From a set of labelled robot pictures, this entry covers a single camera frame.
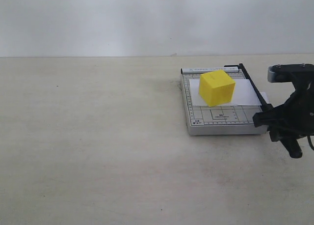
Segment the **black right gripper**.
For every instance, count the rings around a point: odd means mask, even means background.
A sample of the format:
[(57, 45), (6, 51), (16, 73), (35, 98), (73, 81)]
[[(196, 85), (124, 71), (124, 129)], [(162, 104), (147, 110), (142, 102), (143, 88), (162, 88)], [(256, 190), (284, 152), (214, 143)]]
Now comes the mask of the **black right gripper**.
[(254, 126), (268, 126), (273, 142), (291, 143), (314, 134), (314, 78), (292, 84), (295, 91), (283, 104), (266, 104), (253, 115)]

